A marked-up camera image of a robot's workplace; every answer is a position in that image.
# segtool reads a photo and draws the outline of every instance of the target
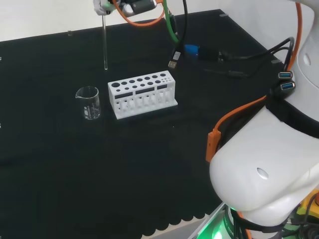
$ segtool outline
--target black table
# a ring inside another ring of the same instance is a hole
[[[264,51],[221,14],[190,14],[186,42],[237,55]],[[182,29],[183,16],[177,23]],[[139,239],[220,204],[207,134],[224,114],[265,95],[280,65],[233,80],[182,60],[171,71],[177,109],[116,120],[107,83],[167,70],[173,46],[164,21],[152,30],[111,26],[108,44],[106,72],[100,28],[0,43],[2,239]],[[251,72],[258,64],[209,67]],[[87,85],[100,90],[96,121],[80,117],[74,98]]]

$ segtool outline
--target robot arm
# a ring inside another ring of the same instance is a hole
[[[126,17],[134,16],[153,10],[157,6],[156,0],[116,0]],[[116,10],[113,0],[93,0],[94,11],[97,15],[109,15]]]
[[[319,99],[319,81],[315,77],[319,62],[319,1],[293,1],[311,7],[315,20],[292,68],[297,90],[286,101],[318,122],[319,106],[310,102]],[[263,108],[217,152],[210,164],[210,178],[216,194],[229,207],[241,211],[244,219],[273,227],[284,222],[318,186],[318,154],[319,138],[293,129]],[[250,233],[254,239],[276,234]]]

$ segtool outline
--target white wall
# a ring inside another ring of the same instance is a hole
[[[167,0],[170,10],[183,14],[182,0]],[[266,48],[297,34],[295,3],[288,0],[187,0],[189,12],[221,8]],[[132,17],[155,18],[162,7]],[[311,9],[303,6],[304,38],[313,22]],[[114,12],[107,25],[124,23]],[[93,11],[93,0],[0,0],[0,41],[67,32],[101,26],[101,17]],[[281,60],[285,52],[276,55]]]
[[[183,14],[182,0],[167,0],[169,9]],[[187,0],[188,11],[197,12],[219,8],[218,0]],[[133,21],[160,16],[162,6],[132,17]],[[107,25],[125,23],[113,12]],[[0,41],[46,35],[68,30],[80,30],[102,25],[93,8],[93,0],[0,0]]]

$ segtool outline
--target black strap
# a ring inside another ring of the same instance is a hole
[[[295,130],[319,138],[319,122],[300,112],[287,101],[267,97],[266,108],[280,121]]]
[[[288,219],[286,219],[284,222],[282,222],[281,224],[277,226],[265,227],[265,226],[255,224],[246,219],[241,218],[235,210],[231,209],[230,212],[231,212],[231,215],[233,216],[233,219],[236,221],[236,223],[239,224],[240,227],[243,227],[245,229],[252,230],[252,231],[263,232],[263,233],[280,232],[288,221]]]

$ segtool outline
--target glass beaker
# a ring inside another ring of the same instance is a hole
[[[101,114],[99,90],[93,86],[82,87],[75,95],[81,102],[83,117],[87,120],[97,119]]]

